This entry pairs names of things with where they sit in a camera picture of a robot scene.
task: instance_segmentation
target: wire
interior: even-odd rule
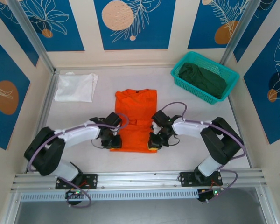
[[[169,146],[176,146],[176,145],[181,141],[179,138],[176,137],[176,135],[173,135],[173,137],[174,137],[175,139],[178,139],[178,142],[175,143],[175,144],[173,144],[173,145],[169,145]]]
[[[75,131],[75,130],[78,130],[78,129],[83,129],[83,128],[86,128],[86,127],[91,127],[91,126],[102,126],[102,127],[108,127],[108,128],[117,128],[117,129],[123,129],[125,128],[128,124],[129,124],[129,118],[123,114],[123,113],[117,113],[118,115],[121,115],[123,116],[125,119],[126,119],[126,124],[121,126],[121,127],[115,127],[115,126],[111,126],[111,125],[105,125],[105,124],[87,124],[87,125],[80,125],[80,126],[76,126],[76,127],[72,127],[72,128],[69,128],[63,132],[59,132],[55,135],[53,135],[52,137],[50,137],[48,140],[46,140],[44,143],[42,143],[38,149],[34,152],[34,154],[32,155],[30,161],[28,162],[29,166],[28,166],[28,169],[30,172],[35,172],[37,170],[33,170],[31,167],[32,167],[32,163],[34,161],[34,159],[36,158],[37,154],[50,142],[52,141],[53,139],[57,138],[58,136],[62,135],[62,134],[65,134],[65,133],[68,133],[68,132],[72,132],[72,131]],[[65,180],[64,178],[62,177],[59,177],[59,179],[63,180],[64,182],[68,183],[69,185],[73,186],[74,188],[80,190],[86,197],[88,197],[89,199],[89,203],[85,206],[72,206],[74,208],[87,208],[91,205],[91,198],[90,196],[84,191],[82,190],[80,187],[78,187],[77,185],[73,184],[72,182],[70,181],[67,181]]]
[[[192,124],[204,124],[204,125],[208,125],[210,127],[213,127],[221,132],[223,132],[224,134],[228,135],[229,137],[231,137],[242,149],[243,149],[243,153],[241,155],[238,155],[238,156],[234,156],[230,159],[231,160],[235,160],[235,159],[238,159],[238,158],[241,158],[241,157],[244,157],[246,154],[247,154],[247,149],[246,147],[244,146],[244,144],[242,144],[235,136],[233,136],[230,132],[216,126],[216,125],[213,125],[211,123],[208,123],[208,122],[203,122],[203,121],[196,121],[196,120],[187,120],[185,119],[185,122],[189,122],[189,123],[192,123]]]
[[[184,116],[184,114],[185,114],[185,112],[187,111],[187,108],[188,108],[187,105],[186,105],[185,103],[183,103],[183,102],[176,101],[176,102],[172,102],[172,103],[170,103],[170,104],[167,104],[166,106],[164,106],[164,107],[161,109],[161,111],[164,110],[166,107],[172,105],[172,104],[182,104],[182,105],[185,106],[185,109],[184,109],[183,112],[182,112],[182,119],[183,119],[183,116]]]
[[[42,143],[42,144],[38,147],[38,149],[34,152],[34,154],[32,155],[32,157],[31,157],[31,159],[30,159],[30,161],[29,161],[29,163],[28,163],[28,164],[29,164],[29,167],[28,167],[29,171],[30,171],[30,172],[35,172],[35,171],[37,171],[37,170],[33,170],[33,169],[31,168],[31,167],[32,167],[32,163],[33,163],[34,159],[36,158],[37,154],[38,154],[50,141],[52,141],[54,138],[56,138],[56,137],[58,137],[58,136],[60,136],[60,135],[62,135],[62,134],[64,134],[64,133],[72,132],[72,131],[75,131],[75,130],[78,130],[78,129],[83,129],[83,128],[91,127],[91,126],[102,126],[102,127],[108,127],[108,128],[114,128],[114,129],[115,129],[115,128],[117,128],[117,129],[123,129],[123,128],[125,128],[125,127],[128,125],[128,123],[129,123],[129,118],[128,118],[125,114],[123,114],[123,113],[118,113],[118,115],[122,115],[122,116],[125,117],[125,119],[126,119],[126,124],[123,125],[123,126],[121,126],[121,127],[115,127],[115,126],[105,125],[105,124],[87,124],[86,126],[85,126],[85,125],[80,125],[80,126],[72,127],[72,128],[69,128],[69,129],[65,130],[64,132],[59,132],[59,133],[53,135],[53,136],[50,137],[48,140],[46,140],[44,143]]]
[[[93,145],[95,148],[104,149],[104,147],[98,147],[98,146],[96,146],[96,145],[93,143],[93,139],[91,140],[91,143],[92,143],[92,145]]]
[[[65,179],[62,178],[62,177],[59,177],[59,179],[62,180],[62,181],[64,181],[64,182],[66,182],[67,184],[73,186],[75,189],[80,190],[80,191],[81,191],[86,197],[88,197],[88,199],[89,199],[89,202],[88,202],[87,205],[83,205],[83,206],[70,205],[69,200],[73,197],[72,195],[74,195],[74,194],[72,194],[72,195],[68,196],[68,198],[66,199],[66,203],[67,203],[70,207],[83,209],[83,208],[88,208],[88,207],[91,205],[91,198],[90,198],[90,196],[88,195],[87,192],[85,192],[83,189],[81,189],[81,188],[78,187],[77,185],[73,184],[72,182],[70,182],[70,181],[68,181],[68,180],[65,180]]]
[[[116,130],[113,130],[113,131],[111,131],[111,132],[113,132],[113,133],[115,133],[115,132],[118,132],[119,131],[119,129],[117,128]]]
[[[234,159],[238,159],[238,158],[241,158],[241,157],[244,157],[246,154],[247,154],[247,149],[246,147],[244,146],[244,144],[242,144],[235,136],[233,136],[230,132],[216,126],[216,125],[213,125],[211,123],[207,123],[207,122],[203,122],[203,121],[197,121],[197,120],[187,120],[187,119],[184,119],[184,114],[187,110],[187,105],[183,102],[179,102],[179,101],[176,101],[176,102],[172,102],[170,104],[167,104],[165,105],[161,110],[164,110],[166,107],[172,105],[172,104],[182,104],[185,106],[185,109],[183,110],[182,112],[182,119],[185,121],[185,122],[189,122],[189,123],[192,123],[192,124],[205,124],[205,125],[208,125],[210,127],[213,127],[221,132],[223,132],[224,134],[228,135],[229,137],[231,137],[236,143],[238,143],[238,145],[243,149],[243,153],[241,155],[238,155],[238,156],[235,156],[235,157],[232,157],[230,160],[234,160]]]
[[[219,185],[219,184],[217,184],[216,182],[214,182],[213,180],[211,180],[211,186],[210,186],[210,189],[212,189],[212,187],[214,186],[214,184],[220,187],[220,185]]]
[[[229,188],[232,187],[232,185],[237,181],[238,179],[238,173],[233,171],[233,170],[229,170],[229,169],[221,169],[222,172],[230,172],[230,173],[234,173],[235,174],[235,178],[234,180],[231,182],[231,184],[229,184],[226,188],[224,188],[223,191],[221,191],[221,193],[219,193],[218,196],[222,195],[223,193],[225,193]],[[207,193],[207,192],[210,192],[210,191],[213,191],[213,189],[209,189],[209,190],[206,190],[204,192],[199,192],[198,194],[203,194],[203,193]],[[208,200],[207,202],[211,201],[211,200],[214,200],[215,198],[217,198],[218,196],[215,196],[213,198],[211,198],[210,200]]]
[[[79,187],[82,187],[82,186],[84,186],[85,184],[88,184],[87,182],[86,182],[86,180],[84,180],[83,181],[83,183],[81,183],[80,185],[79,185]]]
[[[213,124],[211,124],[211,123],[208,123],[208,122],[184,119],[184,114],[185,114],[185,112],[186,112],[186,110],[187,110],[187,105],[186,105],[185,103],[183,103],[183,102],[178,102],[178,101],[172,102],[172,103],[167,104],[166,106],[164,106],[164,107],[162,108],[162,110],[164,110],[167,106],[172,105],[172,104],[182,104],[182,105],[185,106],[185,109],[184,109],[183,112],[182,112],[182,119],[183,119],[185,122],[192,123],[192,124],[204,124],[204,125],[208,125],[208,126],[210,126],[210,127],[213,127],[213,128],[215,128],[215,129],[221,131],[222,133],[228,135],[229,137],[231,137],[231,138],[243,149],[243,153],[242,153],[241,155],[232,157],[230,160],[234,160],[234,159],[238,159],[238,158],[244,157],[244,156],[247,154],[247,149],[246,149],[246,147],[244,146],[244,144],[242,144],[242,143],[241,143],[235,136],[233,136],[230,132],[228,132],[228,131],[226,131],[226,130],[224,130],[224,129],[222,129],[222,128],[216,126],[216,125],[213,125]],[[221,195],[221,194],[223,194],[224,192],[226,192],[226,190],[228,190],[228,189],[237,181],[237,179],[238,179],[238,174],[237,174],[237,172],[235,172],[235,171],[233,171],[233,170],[221,169],[221,171],[223,171],[223,172],[231,172],[231,173],[234,173],[234,174],[236,175],[236,177],[234,178],[233,182],[232,182],[229,186],[227,186],[227,187],[224,189],[224,191],[222,191],[219,195]],[[207,191],[205,191],[205,192],[200,192],[199,194],[206,193],[206,192],[210,192],[210,191],[212,191],[212,190],[207,190]]]
[[[229,184],[226,188],[224,188],[224,190],[223,191],[221,191],[221,193],[219,194],[219,195],[222,195],[222,194],[224,194],[229,188],[231,188],[232,187],[232,185],[237,181],[237,179],[238,179],[238,173],[237,172],[235,172],[235,171],[233,171],[233,170],[229,170],[229,169],[221,169],[221,171],[222,172],[230,172],[230,173],[234,173],[235,174],[235,178],[234,178],[234,180],[231,182],[231,184]],[[211,201],[211,200],[214,200],[215,198],[217,198],[217,196],[215,196],[215,197],[213,197],[213,198],[211,198],[210,200],[208,200],[208,202],[209,201]]]

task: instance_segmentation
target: white table surface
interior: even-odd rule
[[[116,68],[95,70],[71,70],[75,74],[99,75],[92,103],[53,100],[47,126],[64,129],[80,125],[93,117],[105,117],[114,111],[115,92],[125,89],[156,89],[157,110],[164,105],[182,101],[187,104],[185,118],[193,120],[213,120],[223,117],[238,132],[228,99],[210,105],[174,84],[170,75],[172,68]],[[168,116],[180,115],[183,105],[171,105],[164,110]],[[90,141],[82,142],[64,151],[62,159],[75,163],[83,172],[136,172],[173,171],[194,169],[209,152],[202,138],[179,136],[180,143],[173,147],[163,147],[155,154],[110,152],[95,148]],[[248,159],[242,157],[231,161],[225,168],[250,168]]]

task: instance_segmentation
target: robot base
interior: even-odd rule
[[[96,189],[98,183],[97,174],[83,174],[81,184],[78,185],[81,189]],[[72,189],[73,187],[63,180],[57,178],[55,189]]]
[[[216,183],[216,186],[223,185],[221,174],[218,171],[215,171],[203,183],[195,178],[195,172],[181,172],[179,181],[182,183],[182,187],[212,186],[213,183]]]

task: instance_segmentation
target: green cloth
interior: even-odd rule
[[[185,63],[181,67],[179,78],[220,99],[226,89],[226,82],[219,75],[192,63]]]

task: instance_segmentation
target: orange circle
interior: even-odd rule
[[[19,103],[17,87],[10,81],[0,82],[0,111],[4,114],[13,114]]]
[[[43,29],[42,30],[42,35],[46,38],[52,38],[53,37],[53,32],[49,29]]]
[[[123,1],[110,1],[102,10],[104,24],[111,30],[123,30],[134,22],[134,13]]]
[[[277,91],[274,89],[269,90],[269,92],[267,93],[267,98],[269,99],[270,102],[275,102],[277,99]]]
[[[208,5],[208,4],[210,4],[212,2],[212,0],[202,0],[201,2],[204,5]]]
[[[231,21],[227,24],[222,25],[215,34],[215,42],[217,44],[227,44],[233,34],[235,28],[238,25],[238,21]]]

